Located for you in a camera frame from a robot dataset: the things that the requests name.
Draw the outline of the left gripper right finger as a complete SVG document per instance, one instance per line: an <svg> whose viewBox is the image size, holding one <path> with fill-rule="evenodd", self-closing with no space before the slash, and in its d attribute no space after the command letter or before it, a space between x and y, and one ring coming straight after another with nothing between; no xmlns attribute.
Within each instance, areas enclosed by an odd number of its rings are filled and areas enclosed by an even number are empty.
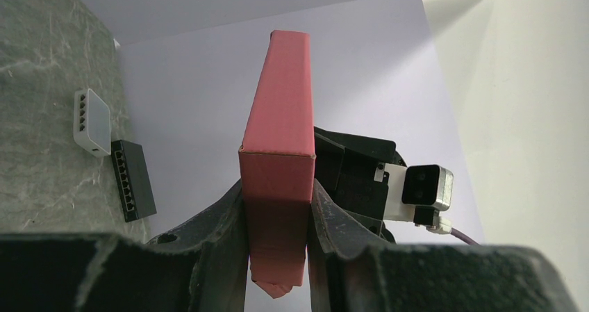
<svg viewBox="0 0 589 312"><path fill-rule="evenodd" d="M313 311L575 311L538 251L496 245L396 245L313 186L308 273Z"/></svg>

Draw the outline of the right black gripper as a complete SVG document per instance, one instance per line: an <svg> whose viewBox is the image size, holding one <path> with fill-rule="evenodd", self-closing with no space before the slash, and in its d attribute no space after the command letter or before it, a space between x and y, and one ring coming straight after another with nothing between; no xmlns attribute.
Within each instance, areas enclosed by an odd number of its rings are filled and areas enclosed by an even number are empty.
<svg viewBox="0 0 589 312"><path fill-rule="evenodd" d="M383 223L390 172L387 164L407 164L390 140L327 131L315 133L315 178L330 198L380 238L394 243Z"/></svg>

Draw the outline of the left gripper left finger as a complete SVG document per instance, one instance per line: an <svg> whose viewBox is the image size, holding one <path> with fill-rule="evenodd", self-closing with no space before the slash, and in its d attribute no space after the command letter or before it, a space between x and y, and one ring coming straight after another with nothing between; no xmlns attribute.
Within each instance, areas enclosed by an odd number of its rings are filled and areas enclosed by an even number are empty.
<svg viewBox="0 0 589 312"><path fill-rule="evenodd" d="M248 239L240 183L142 244L117 233L1 236L2 311L242 311Z"/></svg>

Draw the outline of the red paper box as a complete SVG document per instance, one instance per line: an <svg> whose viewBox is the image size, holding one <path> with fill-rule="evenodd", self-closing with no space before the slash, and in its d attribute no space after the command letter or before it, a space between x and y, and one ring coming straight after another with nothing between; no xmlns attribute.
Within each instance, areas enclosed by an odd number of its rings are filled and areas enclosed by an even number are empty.
<svg viewBox="0 0 589 312"><path fill-rule="evenodd" d="M302 285L315 174L310 37L271 32L239 149L252 281L276 299Z"/></svg>

